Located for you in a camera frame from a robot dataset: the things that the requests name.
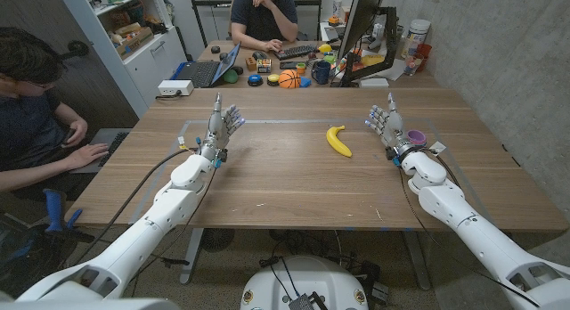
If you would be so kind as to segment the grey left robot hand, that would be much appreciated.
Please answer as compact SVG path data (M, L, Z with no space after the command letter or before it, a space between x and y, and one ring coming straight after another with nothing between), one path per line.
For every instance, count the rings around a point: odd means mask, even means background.
M222 94L217 93L214 109L208 120L208 129L200 146L200 155L210 161L219 159L219 156L223 157L230 136L244 123L245 119L235 104L222 109Z

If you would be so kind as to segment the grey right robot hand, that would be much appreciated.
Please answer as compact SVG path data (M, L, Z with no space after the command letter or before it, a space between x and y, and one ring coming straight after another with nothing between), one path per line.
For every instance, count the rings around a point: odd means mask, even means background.
M397 111L394 96L389 93L388 107L383 110L373 105L364 124L370 127L384 144L388 159L404 156L404 153L414 147L404 129L403 119Z

